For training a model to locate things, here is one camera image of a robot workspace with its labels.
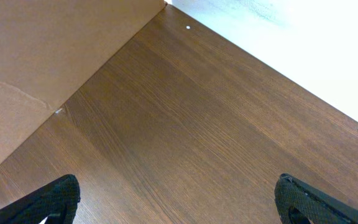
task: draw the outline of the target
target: brown wooden surface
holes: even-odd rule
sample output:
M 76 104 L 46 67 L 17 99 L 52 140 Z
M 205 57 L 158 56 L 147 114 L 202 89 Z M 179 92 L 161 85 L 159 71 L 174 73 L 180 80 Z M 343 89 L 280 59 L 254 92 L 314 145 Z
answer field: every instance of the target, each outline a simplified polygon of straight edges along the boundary
M 0 165 L 0 208 L 71 173 L 76 223 L 280 223 L 283 172 L 358 208 L 358 123 L 172 6 L 62 108 Z

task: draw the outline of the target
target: wooden table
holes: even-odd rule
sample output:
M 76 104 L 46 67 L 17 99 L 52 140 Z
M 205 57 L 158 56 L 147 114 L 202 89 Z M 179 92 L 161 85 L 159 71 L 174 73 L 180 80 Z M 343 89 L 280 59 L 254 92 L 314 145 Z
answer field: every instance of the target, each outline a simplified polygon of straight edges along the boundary
M 358 123 L 167 6 L 0 165 L 0 208 L 71 173 L 76 223 L 280 223 L 283 172 L 358 209 Z

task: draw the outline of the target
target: brown cardboard panel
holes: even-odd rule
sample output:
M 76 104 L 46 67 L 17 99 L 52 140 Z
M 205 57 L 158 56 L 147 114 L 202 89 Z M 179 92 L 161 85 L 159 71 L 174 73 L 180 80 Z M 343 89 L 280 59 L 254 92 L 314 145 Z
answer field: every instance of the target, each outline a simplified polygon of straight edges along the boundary
M 164 7 L 0 1 L 0 163 Z

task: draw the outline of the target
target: cardboard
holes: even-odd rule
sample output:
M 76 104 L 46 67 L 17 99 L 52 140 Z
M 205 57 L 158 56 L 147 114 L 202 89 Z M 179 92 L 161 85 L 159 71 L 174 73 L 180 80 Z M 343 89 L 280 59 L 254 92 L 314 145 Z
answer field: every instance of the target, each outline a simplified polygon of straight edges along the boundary
M 0 163 L 164 5 L 0 0 Z

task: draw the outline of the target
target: white surface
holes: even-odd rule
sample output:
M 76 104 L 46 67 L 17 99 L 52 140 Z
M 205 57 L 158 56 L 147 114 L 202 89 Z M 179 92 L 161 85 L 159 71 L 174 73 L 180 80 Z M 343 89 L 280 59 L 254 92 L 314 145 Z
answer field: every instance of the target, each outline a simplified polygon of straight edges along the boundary
M 358 121 L 358 1 L 172 4 Z

